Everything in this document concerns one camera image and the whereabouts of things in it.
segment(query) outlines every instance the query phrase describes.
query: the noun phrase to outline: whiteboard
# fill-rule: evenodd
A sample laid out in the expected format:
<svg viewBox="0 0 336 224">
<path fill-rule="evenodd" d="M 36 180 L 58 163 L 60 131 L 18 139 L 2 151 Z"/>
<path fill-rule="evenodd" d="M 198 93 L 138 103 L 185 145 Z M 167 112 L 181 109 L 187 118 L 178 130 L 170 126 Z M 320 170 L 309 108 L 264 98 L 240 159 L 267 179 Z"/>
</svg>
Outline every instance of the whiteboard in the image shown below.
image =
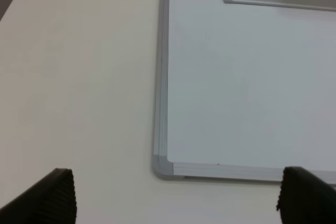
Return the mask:
<svg viewBox="0 0 336 224">
<path fill-rule="evenodd" d="M 167 19 L 173 170 L 263 168 L 280 180 L 284 167 L 302 166 L 335 175 L 335 12 L 169 0 Z"/>
</svg>

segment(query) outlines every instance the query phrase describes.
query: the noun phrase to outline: black object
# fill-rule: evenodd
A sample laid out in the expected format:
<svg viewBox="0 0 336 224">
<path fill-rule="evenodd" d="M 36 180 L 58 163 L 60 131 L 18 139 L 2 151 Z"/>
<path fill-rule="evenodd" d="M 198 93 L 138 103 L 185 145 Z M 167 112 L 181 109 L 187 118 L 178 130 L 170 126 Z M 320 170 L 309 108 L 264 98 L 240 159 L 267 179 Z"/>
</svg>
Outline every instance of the black object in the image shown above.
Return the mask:
<svg viewBox="0 0 336 224">
<path fill-rule="evenodd" d="M 283 224 L 336 223 L 336 191 L 301 167 L 286 167 L 277 210 Z"/>
<path fill-rule="evenodd" d="M 0 224 L 74 224 L 76 214 L 72 170 L 54 169 L 0 209 Z"/>
</svg>

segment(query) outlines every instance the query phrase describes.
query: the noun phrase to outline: whiteboard frame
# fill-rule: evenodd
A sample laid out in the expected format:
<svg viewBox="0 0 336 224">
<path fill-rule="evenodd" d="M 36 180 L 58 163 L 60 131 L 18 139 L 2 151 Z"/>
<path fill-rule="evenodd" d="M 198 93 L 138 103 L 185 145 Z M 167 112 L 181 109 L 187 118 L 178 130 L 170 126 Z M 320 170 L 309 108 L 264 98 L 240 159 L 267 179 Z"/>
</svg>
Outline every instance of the whiteboard frame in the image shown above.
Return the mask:
<svg viewBox="0 0 336 224">
<path fill-rule="evenodd" d="M 225 3 L 336 11 L 336 0 L 223 0 L 223 4 Z M 152 168 L 154 173 L 163 179 L 197 177 L 281 182 L 283 171 L 281 168 L 172 163 L 167 159 L 169 4 L 170 0 L 160 0 L 152 155 Z M 336 185 L 336 171 L 311 170 L 311 172 L 327 183 Z"/>
</svg>

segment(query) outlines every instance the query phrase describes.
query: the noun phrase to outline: white board surface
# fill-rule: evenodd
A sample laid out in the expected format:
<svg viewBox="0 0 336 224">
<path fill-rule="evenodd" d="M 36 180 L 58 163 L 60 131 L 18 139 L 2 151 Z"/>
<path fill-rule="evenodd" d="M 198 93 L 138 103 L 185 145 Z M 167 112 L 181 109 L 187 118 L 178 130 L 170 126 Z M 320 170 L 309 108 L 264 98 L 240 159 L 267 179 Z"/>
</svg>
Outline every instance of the white board surface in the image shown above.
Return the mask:
<svg viewBox="0 0 336 224">
<path fill-rule="evenodd" d="M 336 170 L 336 13 L 170 0 L 170 162 Z"/>
</svg>

